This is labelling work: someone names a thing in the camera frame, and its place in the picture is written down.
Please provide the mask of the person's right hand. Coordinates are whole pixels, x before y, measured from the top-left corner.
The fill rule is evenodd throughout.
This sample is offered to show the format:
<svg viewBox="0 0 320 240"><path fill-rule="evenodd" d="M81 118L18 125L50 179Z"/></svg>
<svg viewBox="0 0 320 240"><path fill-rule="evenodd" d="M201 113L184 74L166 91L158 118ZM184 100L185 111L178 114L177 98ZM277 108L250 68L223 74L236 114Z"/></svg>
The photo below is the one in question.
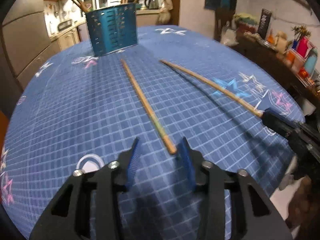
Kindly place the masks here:
<svg viewBox="0 0 320 240"><path fill-rule="evenodd" d="M285 220L288 228L293 230L298 226L306 228L319 213L319 187L313 185L312 180L306 176L293 195L288 205L288 217Z"/></svg>

